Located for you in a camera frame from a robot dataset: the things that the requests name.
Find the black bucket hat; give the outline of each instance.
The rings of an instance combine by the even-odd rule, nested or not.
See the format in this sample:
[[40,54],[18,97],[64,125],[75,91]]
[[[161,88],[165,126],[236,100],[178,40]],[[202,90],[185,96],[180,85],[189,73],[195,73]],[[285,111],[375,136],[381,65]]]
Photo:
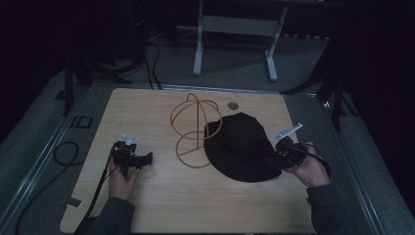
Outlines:
[[[205,136],[215,132],[219,126],[220,120],[209,122]],[[204,142],[211,164],[229,178],[260,182],[281,174],[281,170],[265,163],[272,157],[274,149],[255,117],[244,113],[223,117],[219,132]]]

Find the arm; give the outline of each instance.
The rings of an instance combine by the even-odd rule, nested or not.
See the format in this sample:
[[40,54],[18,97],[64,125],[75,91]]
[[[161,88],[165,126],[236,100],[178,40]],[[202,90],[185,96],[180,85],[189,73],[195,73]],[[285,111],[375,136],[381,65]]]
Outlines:
[[[308,153],[316,155],[312,143],[305,145]],[[317,234],[359,234],[346,210],[336,187],[331,183],[323,164],[306,156],[302,165],[285,169],[307,186],[311,205],[311,220]]]
[[135,208],[128,201],[134,193],[140,171],[137,169],[126,180],[111,159],[110,172],[110,197],[88,230],[88,235],[130,234]]

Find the human hand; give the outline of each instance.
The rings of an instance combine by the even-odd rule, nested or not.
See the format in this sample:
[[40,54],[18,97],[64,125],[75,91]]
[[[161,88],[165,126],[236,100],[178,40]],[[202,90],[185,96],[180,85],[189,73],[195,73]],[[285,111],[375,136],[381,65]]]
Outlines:
[[119,168],[116,168],[114,159],[111,158],[110,172],[110,197],[121,198],[129,201],[134,193],[140,169],[137,168],[127,180]]
[[[316,155],[311,142],[305,143],[304,147],[308,153]],[[310,155],[305,157],[301,165],[284,169],[284,171],[295,175],[307,187],[317,187],[331,183],[324,165]]]

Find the dark sleeve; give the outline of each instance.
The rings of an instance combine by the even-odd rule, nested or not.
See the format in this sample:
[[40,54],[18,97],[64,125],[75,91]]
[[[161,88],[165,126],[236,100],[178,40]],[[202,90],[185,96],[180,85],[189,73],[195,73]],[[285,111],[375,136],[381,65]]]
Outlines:
[[311,220],[317,234],[359,234],[354,221],[347,216],[333,184],[307,188],[307,194],[311,204]]
[[120,198],[108,198],[87,235],[129,235],[134,206]]

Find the gray floor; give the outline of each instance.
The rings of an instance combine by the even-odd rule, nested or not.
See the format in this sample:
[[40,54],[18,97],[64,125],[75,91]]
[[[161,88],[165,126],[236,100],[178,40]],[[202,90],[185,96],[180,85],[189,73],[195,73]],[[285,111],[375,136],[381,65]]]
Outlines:
[[[162,37],[153,39],[161,56],[156,66],[157,76],[164,89],[231,89],[244,92],[272,92],[292,88],[308,79],[327,41],[298,40],[284,37],[279,41],[274,60],[279,80],[268,79],[262,40],[253,48],[241,45],[218,45],[207,40],[202,74],[192,76],[195,40],[192,37],[172,45]],[[148,59],[155,60],[156,47],[148,48]],[[116,84],[97,78],[91,87],[75,86],[75,107],[68,117],[62,117],[64,103],[56,101],[58,91],[64,89],[63,74],[54,77],[27,111],[25,117],[0,146],[0,220],[1,234],[13,234],[16,214],[23,202],[37,193],[63,167],[51,158],[54,146],[64,141],[79,145],[79,159],[85,158],[99,120],[111,92],[117,87],[149,88],[147,73],[140,69],[123,75],[133,80],[131,85]],[[341,117],[342,132],[330,123],[330,108],[317,102],[313,94],[318,85],[301,94],[286,97],[293,123],[306,128],[298,132],[299,141],[313,141],[331,164],[333,181],[361,231],[361,234],[413,234],[415,221],[396,190],[376,145],[363,121],[347,109]],[[92,117],[91,128],[70,128],[74,116]],[[73,149],[62,154],[71,158]],[[36,174],[34,165],[45,166]],[[70,167],[27,210],[20,226],[20,234],[63,234],[59,223],[65,211],[63,203],[69,197],[82,166]]]

